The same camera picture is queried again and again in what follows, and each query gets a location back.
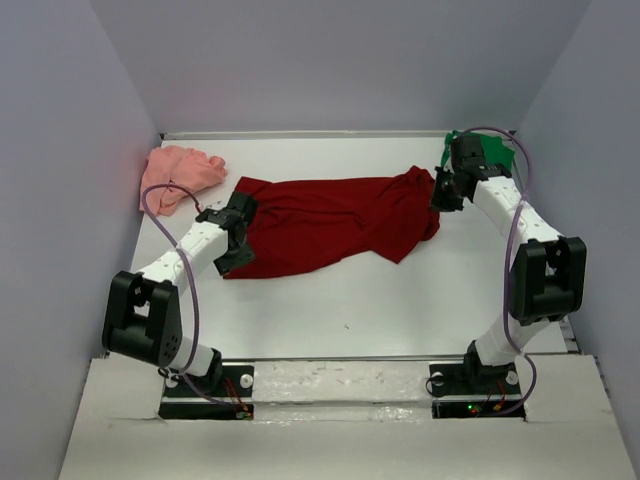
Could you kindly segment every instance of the green cloth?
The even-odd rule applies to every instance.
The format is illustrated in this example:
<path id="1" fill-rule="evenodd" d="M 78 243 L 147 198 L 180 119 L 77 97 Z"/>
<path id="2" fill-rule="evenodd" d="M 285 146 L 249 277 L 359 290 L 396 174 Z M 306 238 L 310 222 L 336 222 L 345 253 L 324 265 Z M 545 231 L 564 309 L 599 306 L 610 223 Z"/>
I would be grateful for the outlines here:
<path id="1" fill-rule="evenodd" d="M 444 167 L 451 155 L 449 151 L 449 144 L 451 141 L 460 135 L 458 130 L 454 130 L 448 133 L 444 139 L 444 152 L 442 152 L 442 160 L 440 166 Z M 505 147 L 502 143 L 501 137 L 495 137 L 492 135 L 482 135 L 481 133 L 467 133 L 466 135 L 476 135 L 480 137 L 482 142 L 482 149 L 484 150 L 484 156 L 487 159 L 487 163 L 497 164 L 501 163 L 509 171 L 511 171 L 511 164 L 513 163 L 514 151 L 509 147 Z"/>

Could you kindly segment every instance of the garment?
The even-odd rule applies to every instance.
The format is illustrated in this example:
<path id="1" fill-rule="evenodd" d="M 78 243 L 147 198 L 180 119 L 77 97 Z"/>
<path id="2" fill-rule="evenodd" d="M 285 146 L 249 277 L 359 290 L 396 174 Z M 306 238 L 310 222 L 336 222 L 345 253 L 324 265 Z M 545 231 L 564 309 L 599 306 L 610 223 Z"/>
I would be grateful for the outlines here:
<path id="1" fill-rule="evenodd" d="M 243 177 L 236 191 L 254 196 L 248 231 L 256 259 L 225 278 L 311 272 L 373 250 L 399 263 L 438 231 L 429 211 L 434 180 L 418 167 L 397 177 L 270 183 Z"/>
<path id="2" fill-rule="evenodd" d="M 147 187 L 159 183 L 175 183 L 196 193 L 221 183 L 227 175 L 222 158 L 208 157 L 206 153 L 193 148 L 174 145 L 154 148 L 147 160 L 147 168 L 140 184 L 140 195 Z M 186 195 L 175 188 L 158 188 L 149 192 L 147 202 L 154 214 L 172 215 L 180 199 Z"/>

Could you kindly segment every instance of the pink cloth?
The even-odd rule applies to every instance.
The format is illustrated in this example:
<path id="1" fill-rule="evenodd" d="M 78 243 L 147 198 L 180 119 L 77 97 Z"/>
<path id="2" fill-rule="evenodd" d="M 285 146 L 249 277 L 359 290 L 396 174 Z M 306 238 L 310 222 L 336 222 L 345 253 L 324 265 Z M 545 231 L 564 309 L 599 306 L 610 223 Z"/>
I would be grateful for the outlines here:
<path id="1" fill-rule="evenodd" d="M 207 157 L 193 148 L 169 146 L 154 148 L 147 158 L 147 169 L 142 175 L 140 195 L 151 185 L 175 183 L 196 193 L 203 188 L 222 183 L 227 175 L 224 160 Z M 187 194 L 177 188 L 158 188 L 149 192 L 147 203 L 156 215 L 172 215 L 178 202 Z"/>

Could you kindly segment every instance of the dark red fabric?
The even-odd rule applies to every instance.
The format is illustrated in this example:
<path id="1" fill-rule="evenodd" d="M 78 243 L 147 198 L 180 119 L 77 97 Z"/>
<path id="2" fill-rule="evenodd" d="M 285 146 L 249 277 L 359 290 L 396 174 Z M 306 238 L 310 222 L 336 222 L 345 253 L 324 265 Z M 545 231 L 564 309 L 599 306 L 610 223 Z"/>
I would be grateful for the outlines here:
<path id="1" fill-rule="evenodd" d="M 438 231 L 429 211 L 434 180 L 418 167 L 397 177 L 271 183 L 242 177 L 235 190 L 258 201 L 249 227 L 256 259 L 225 278 L 311 272 L 373 250 L 399 263 Z"/>

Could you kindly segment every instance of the gray wall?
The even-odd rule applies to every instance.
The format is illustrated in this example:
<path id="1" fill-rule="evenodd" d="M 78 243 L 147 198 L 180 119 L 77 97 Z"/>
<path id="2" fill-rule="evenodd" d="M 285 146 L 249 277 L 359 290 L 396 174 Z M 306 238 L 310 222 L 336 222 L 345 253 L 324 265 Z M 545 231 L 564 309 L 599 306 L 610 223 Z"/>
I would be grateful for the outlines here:
<path id="1" fill-rule="evenodd" d="M 590 0 L 91 0 L 160 131 L 519 125 Z"/>
<path id="2" fill-rule="evenodd" d="M 532 200 L 589 249 L 579 344 L 600 357 L 640 472 L 640 2 L 594 0 L 521 127 Z"/>
<path id="3" fill-rule="evenodd" d="M 58 476 L 155 128 L 86 0 L 0 7 L 0 477 Z"/>

